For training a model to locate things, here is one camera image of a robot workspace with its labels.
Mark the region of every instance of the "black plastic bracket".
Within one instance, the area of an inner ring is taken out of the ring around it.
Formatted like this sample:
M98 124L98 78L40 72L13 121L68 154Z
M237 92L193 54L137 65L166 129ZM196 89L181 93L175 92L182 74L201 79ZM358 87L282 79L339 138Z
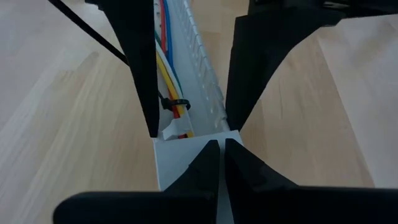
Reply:
M87 0L87 3L96 4L100 10L104 11L126 55L91 28L61 0L49 1L130 67L149 135L153 138L157 137L159 91L157 89L153 1Z
M88 192L63 201L54 224L216 223L218 142L209 141L164 192Z
M250 0L236 18L226 95L232 130L241 130L286 55L320 27L351 17L398 13L393 0Z

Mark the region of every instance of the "black mount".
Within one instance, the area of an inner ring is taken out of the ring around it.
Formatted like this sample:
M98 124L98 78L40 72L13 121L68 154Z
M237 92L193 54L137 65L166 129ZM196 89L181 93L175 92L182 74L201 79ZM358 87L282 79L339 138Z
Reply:
M318 28L397 13L394 0L250 0L248 15L235 21L226 94L231 130L241 130L286 55Z
M234 139L225 146L234 223L397 223L398 190L299 186ZM220 149L213 140L164 192L72 196L54 224L216 223Z

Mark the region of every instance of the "wood grain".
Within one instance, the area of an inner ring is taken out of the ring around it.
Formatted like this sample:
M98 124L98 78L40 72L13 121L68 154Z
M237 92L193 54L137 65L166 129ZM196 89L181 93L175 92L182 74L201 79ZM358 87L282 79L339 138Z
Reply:
M114 45L104 14L72 9ZM234 18L248 1L194 0L226 91ZM241 132L299 184L397 187L396 16L344 21L288 54ZM129 68L46 1L0 2L0 223L51 223L88 190L157 190Z

